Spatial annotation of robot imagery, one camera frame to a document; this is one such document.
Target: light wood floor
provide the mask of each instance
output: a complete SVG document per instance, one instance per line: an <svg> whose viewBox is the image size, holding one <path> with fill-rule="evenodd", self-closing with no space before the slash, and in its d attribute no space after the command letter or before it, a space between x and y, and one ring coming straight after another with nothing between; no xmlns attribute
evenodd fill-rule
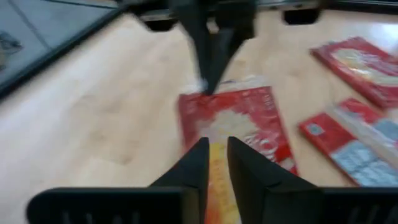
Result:
<svg viewBox="0 0 398 224"><path fill-rule="evenodd" d="M296 124L363 98L308 48L360 35L398 55L398 17L327 11L315 25L291 27L269 12L257 26L226 78L243 67L266 76L302 177L348 185ZM146 186L165 172L181 156L175 102L197 82L192 58L179 29L153 34L122 16L1 103L1 223L22 223L28 199L47 188Z"/></svg>

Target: wrapper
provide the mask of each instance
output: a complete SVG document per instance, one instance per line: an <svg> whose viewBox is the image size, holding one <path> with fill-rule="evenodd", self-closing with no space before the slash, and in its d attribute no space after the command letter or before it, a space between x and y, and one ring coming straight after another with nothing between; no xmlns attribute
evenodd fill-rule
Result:
<svg viewBox="0 0 398 224"><path fill-rule="evenodd" d="M265 84L261 77L251 77L224 82L219 88L223 93L213 96L180 95L178 110L185 150L200 137L210 140L207 224L241 223L226 157L229 136L236 136L297 174L271 87Z"/></svg>
<svg viewBox="0 0 398 224"><path fill-rule="evenodd" d="M299 129L356 185L398 187L398 124L369 106L350 98Z"/></svg>
<svg viewBox="0 0 398 224"><path fill-rule="evenodd" d="M332 42L311 53L375 105L398 107L398 58L361 37Z"/></svg>

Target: black plastic part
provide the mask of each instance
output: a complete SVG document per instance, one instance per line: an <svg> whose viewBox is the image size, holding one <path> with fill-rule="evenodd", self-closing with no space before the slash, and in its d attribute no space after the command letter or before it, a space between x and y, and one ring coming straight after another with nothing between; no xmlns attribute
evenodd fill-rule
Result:
<svg viewBox="0 0 398 224"><path fill-rule="evenodd" d="M318 20L321 9L303 9L283 12L283 20L288 25L313 24Z"/></svg>
<svg viewBox="0 0 398 224"><path fill-rule="evenodd" d="M207 28L208 2L170 0L169 7L195 46L200 76L207 82L204 94L212 95L232 56L245 40L254 37L254 0L217 1L213 11L218 32Z"/></svg>
<svg viewBox="0 0 398 224"><path fill-rule="evenodd" d="M150 186L198 190L200 223L205 222L209 179L209 140L201 138L169 171Z"/></svg>
<svg viewBox="0 0 398 224"><path fill-rule="evenodd" d="M209 142L201 138L168 172L147 188L63 188L36 195L30 224L203 224Z"/></svg>
<svg viewBox="0 0 398 224"><path fill-rule="evenodd" d="M196 189L53 189L27 208L30 224L199 224Z"/></svg>
<svg viewBox="0 0 398 224"><path fill-rule="evenodd" d="M156 11L161 9L168 9L169 6L167 1L149 1L146 3L142 3L139 5L131 5L127 7L126 11L131 12L136 16L136 19L141 23L145 24L147 28L149 28L153 32L166 32L174 27L174 25L178 22L176 19L169 19L164 21L142 21L141 15L148 11Z"/></svg>
<svg viewBox="0 0 398 224"><path fill-rule="evenodd" d="M229 175L242 224L278 223L267 213L268 209L271 209L269 206L273 206L274 202L280 203L278 198L275 201L265 201L272 192L316 188L313 184L271 162L237 138L229 137L227 154ZM284 208L281 209L277 212L284 213Z"/></svg>
<svg viewBox="0 0 398 224"><path fill-rule="evenodd" d="M357 12L371 12L398 15L398 1L395 0L334 0L329 9Z"/></svg>

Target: red packet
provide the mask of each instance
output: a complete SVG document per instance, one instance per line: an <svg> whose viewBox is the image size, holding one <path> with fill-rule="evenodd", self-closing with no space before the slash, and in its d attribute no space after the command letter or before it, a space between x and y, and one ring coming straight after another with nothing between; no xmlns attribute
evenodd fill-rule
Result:
<svg viewBox="0 0 398 224"><path fill-rule="evenodd" d="M360 37L326 44L311 52L375 105L398 107L398 58Z"/></svg>
<svg viewBox="0 0 398 224"><path fill-rule="evenodd" d="M392 158L398 155L398 125L369 106L350 98L300 123L299 129L357 185L398 186Z"/></svg>
<svg viewBox="0 0 398 224"><path fill-rule="evenodd" d="M226 143L236 136L268 159L297 174L270 87L220 93L181 95L178 110L185 148L199 137L210 140L210 180L206 223L239 223L231 187Z"/></svg>

